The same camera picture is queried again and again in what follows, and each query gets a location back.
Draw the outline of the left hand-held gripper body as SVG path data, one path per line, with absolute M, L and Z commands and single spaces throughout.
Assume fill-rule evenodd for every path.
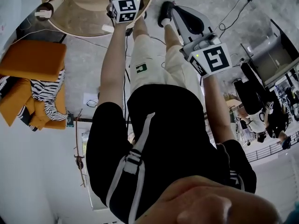
M 128 23 L 137 17 L 141 0 L 110 0 L 115 23 Z

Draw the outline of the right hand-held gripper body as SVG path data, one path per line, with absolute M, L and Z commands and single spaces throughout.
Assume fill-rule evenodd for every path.
M 227 45 L 220 41 L 216 33 L 199 37 L 184 45 L 180 51 L 202 78 L 232 68 Z

